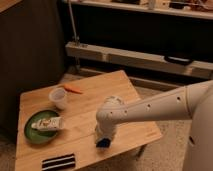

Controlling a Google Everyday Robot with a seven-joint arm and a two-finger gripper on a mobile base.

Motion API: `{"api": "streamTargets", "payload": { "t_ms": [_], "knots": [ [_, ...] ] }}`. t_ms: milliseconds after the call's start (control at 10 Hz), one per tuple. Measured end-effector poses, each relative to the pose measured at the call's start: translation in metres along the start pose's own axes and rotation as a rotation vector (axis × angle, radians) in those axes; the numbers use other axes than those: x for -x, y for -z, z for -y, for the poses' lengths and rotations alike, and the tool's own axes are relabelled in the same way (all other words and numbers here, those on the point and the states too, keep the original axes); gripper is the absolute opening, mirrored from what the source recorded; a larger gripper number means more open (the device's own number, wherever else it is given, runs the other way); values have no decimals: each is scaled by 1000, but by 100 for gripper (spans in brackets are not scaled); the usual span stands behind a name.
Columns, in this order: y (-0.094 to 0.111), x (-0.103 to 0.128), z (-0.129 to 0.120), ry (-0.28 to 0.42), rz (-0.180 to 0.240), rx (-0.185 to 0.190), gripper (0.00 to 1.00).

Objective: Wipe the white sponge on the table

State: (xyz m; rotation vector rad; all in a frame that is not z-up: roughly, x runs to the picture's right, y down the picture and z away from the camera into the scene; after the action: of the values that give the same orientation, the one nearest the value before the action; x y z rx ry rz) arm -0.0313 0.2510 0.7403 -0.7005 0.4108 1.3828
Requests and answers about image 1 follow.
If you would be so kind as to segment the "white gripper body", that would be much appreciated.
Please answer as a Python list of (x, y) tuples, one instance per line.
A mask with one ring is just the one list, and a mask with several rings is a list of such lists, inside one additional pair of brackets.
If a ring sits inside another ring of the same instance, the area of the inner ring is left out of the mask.
[(96, 139), (102, 140), (107, 138), (113, 140), (116, 134), (117, 127), (112, 124), (98, 123), (95, 128)]

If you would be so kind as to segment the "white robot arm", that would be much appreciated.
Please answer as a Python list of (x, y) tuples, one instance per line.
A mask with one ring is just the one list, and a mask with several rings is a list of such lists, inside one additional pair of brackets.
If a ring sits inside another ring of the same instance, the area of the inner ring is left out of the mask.
[(183, 171), (213, 171), (213, 80), (125, 104), (110, 96), (96, 113), (96, 146), (108, 148), (118, 124), (191, 119)]

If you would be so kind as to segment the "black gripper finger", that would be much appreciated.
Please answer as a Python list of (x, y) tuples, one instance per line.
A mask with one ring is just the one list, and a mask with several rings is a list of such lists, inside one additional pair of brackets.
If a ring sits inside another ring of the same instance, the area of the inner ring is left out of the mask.
[(111, 144), (111, 140), (109, 138), (102, 138), (96, 142), (97, 148), (109, 148)]

